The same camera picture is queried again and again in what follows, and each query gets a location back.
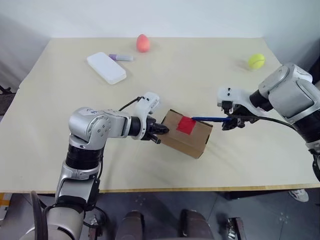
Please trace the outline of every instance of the sneaker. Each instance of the sneaker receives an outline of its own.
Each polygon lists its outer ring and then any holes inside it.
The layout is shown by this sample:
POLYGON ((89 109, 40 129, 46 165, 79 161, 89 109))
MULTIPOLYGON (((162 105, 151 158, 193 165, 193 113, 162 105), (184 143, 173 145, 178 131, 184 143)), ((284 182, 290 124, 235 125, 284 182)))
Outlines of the sneaker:
POLYGON ((305 203, 309 201, 309 196, 306 190, 304 189, 297 189, 289 191, 289 194, 291 197, 293 197, 295 200, 305 203))

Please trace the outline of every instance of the red square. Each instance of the red square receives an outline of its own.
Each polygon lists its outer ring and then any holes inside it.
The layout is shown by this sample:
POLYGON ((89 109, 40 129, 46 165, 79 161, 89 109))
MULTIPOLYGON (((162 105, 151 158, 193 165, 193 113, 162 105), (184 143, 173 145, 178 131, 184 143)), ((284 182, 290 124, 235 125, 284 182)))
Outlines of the red square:
POLYGON ((195 120, 192 120, 190 117, 183 116, 178 123, 178 127, 176 128, 176 130, 190 135, 195 125, 195 120))

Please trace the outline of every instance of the egg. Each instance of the egg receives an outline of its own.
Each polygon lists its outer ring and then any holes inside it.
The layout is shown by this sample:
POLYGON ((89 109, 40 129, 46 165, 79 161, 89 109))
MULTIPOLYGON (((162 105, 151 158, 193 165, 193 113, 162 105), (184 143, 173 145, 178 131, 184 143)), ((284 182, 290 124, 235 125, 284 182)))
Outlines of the egg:
POLYGON ((148 52, 150 49, 150 42, 146 35, 140 34, 136 39, 136 49, 140 53, 148 52))

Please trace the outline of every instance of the gray floor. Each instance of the gray floor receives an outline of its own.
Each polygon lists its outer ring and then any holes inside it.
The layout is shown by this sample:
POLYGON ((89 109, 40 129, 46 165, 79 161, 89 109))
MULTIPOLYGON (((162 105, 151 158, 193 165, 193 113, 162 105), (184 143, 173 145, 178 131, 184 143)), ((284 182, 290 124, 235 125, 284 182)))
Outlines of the gray floor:
MULTIPOLYGON (((145 219, 146 239, 177 236, 182 209, 196 210, 211 225, 216 240, 226 240, 219 223, 227 217, 241 217, 248 240, 318 240, 320 239, 320 188, 308 189, 309 202, 292 199, 288 192, 228 201, 215 192, 155 192, 101 194, 97 206, 105 210, 116 229, 123 216, 139 210, 145 219)), ((53 198, 41 196, 46 204, 53 198)), ((32 225, 28 194, 14 194, 0 228, 1 240, 19 239, 32 225)), ((81 239, 87 240, 83 227, 81 239)))

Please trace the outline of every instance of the silver robotic arm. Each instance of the silver robotic arm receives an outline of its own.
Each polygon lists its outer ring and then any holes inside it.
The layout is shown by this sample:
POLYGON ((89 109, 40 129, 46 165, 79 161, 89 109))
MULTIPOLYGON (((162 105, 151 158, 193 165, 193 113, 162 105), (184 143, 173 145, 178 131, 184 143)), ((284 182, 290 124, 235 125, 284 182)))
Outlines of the silver robotic arm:
POLYGON ((134 116, 114 110, 96 111, 88 107, 76 110, 69 119, 69 147, 62 163, 55 193, 54 207, 45 208, 38 221, 46 222, 42 228, 33 227, 21 240, 77 240, 82 231, 85 212, 95 208, 99 193, 103 153, 108 138, 152 140, 154 135, 169 131, 148 114, 159 104, 159 96, 147 92, 136 99, 134 116))
POLYGON ((305 140, 313 155, 313 171, 320 181, 320 91, 312 76, 293 63, 279 67, 254 93, 242 89, 220 88, 217 105, 229 116, 222 130, 243 128, 245 122, 259 119, 287 125, 305 140), (266 117, 275 109, 287 122, 266 117))

